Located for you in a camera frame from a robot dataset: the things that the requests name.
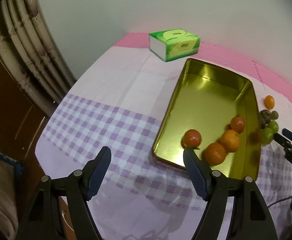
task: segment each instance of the white cable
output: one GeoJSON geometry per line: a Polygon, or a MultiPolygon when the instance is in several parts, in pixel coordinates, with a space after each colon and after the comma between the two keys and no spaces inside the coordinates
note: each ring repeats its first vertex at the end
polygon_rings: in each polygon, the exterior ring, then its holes
{"type": "Polygon", "coordinates": [[[66,224],[67,224],[67,226],[72,230],[72,231],[75,231],[75,230],[73,230],[73,228],[67,223],[67,221],[66,221],[66,219],[65,219],[65,215],[66,215],[66,212],[65,212],[65,210],[62,210],[62,215],[63,215],[63,218],[64,218],[64,220],[65,220],[65,222],[66,222],[66,224]]]}

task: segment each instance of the beige cloth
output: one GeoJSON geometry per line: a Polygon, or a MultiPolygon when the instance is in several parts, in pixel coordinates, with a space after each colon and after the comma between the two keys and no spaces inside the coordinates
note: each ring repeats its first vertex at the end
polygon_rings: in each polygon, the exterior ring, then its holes
{"type": "Polygon", "coordinates": [[[18,230],[13,166],[0,160],[0,230],[13,240],[18,230]]]}

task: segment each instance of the blue trim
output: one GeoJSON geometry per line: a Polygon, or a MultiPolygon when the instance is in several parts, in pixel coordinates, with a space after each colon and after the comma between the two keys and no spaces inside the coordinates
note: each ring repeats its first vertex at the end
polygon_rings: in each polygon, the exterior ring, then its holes
{"type": "Polygon", "coordinates": [[[23,166],[20,163],[18,163],[16,160],[3,155],[1,152],[0,152],[0,160],[13,166],[14,178],[17,181],[22,174],[23,166]]]}

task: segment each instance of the tablecloth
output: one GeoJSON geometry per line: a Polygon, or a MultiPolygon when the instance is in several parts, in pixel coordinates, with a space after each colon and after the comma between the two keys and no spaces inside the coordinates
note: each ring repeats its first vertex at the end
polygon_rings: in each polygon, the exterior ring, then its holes
{"type": "MultiPolygon", "coordinates": [[[[81,169],[102,146],[110,147],[109,170],[89,202],[106,240],[191,239],[206,205],[185,171],[151,155],[186,58],[165,63],[148,47],[147,33],[129,33],[108,49],[71,88],[36,146],[40,165],[53,179],[81,169]]],[[[249,78],[259,109],[272,95],[280,129],[292,131],[292,85],[286,80],[241,53],[206,42],[191,57],[249,78]]],[[[267,204],[292,195],[292,165],[275,142],[262,148],[257,185],[267,204]]],[[[270,208],[283,239],[292,224],[289,204],[270,208]]],[[[231,207],[229,199],[219,239],[227,234],[231,207]]]]}

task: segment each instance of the gold tray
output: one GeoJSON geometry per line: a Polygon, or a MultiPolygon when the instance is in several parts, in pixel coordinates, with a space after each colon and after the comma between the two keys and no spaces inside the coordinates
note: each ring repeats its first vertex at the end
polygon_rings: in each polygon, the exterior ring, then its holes
{"type": "Polygon", "coordinates": [[[239,114],[245,130],[239,134],[240,147],[228,153],[213,170],[225,176],[257,179],[261,151],[258,107],[252,82],[237,73],[201,60],[188,58],[170,99],[164,120],[153,145],[155,157],[185,168],[181,139],[188,129],[201,133],[202,142],[195,150],[202,152],[225,131],[239,114]]]}

